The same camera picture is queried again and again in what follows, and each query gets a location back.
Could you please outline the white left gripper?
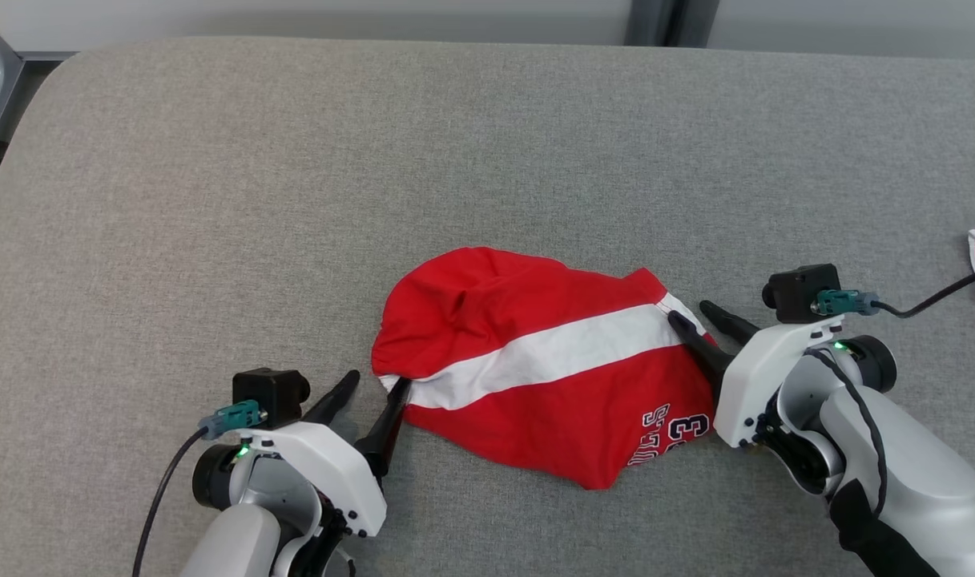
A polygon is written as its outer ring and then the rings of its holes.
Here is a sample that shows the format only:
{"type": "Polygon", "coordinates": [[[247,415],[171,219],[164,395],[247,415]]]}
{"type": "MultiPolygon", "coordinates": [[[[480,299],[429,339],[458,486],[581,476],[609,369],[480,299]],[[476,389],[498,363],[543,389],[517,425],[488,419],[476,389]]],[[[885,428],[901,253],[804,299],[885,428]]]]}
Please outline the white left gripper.
{"type": "Polygon", "coordinates": [[[279,430],[249,430],[252,443],[242,457],[242,501],[266,506],[282,521],[312,536],[323,514],[339,510],[352,533],[373,537],[387,518],[377,482],[389,473],[407,408],[411,380],[400,377],[369,433],[354,448],[329,426],[351,401],[361,380],[348,370],[303,416],[279,430]]]}

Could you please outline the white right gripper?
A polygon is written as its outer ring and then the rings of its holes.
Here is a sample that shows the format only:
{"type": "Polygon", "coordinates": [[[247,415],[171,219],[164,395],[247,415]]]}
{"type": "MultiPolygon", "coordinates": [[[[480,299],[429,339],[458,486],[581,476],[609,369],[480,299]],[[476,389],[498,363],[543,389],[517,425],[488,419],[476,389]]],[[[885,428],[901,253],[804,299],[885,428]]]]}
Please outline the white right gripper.
{"type": "Polygon", "coordinates": [[[765,412],[767,402],[805,352],[830,341],[842,330],[844,321],[843,317],[828,317],[813,324],[779,324],[759,329],[709,300],[700,301],[699,310],[718,332],[743,346],[733,357],[700,335],[696,325],[681,312],[671,310],[667,314],[671,328],[710,385],[711,394],[720,394],[713,427],[732,448],[753,439],[758,416],[765,412]]]}

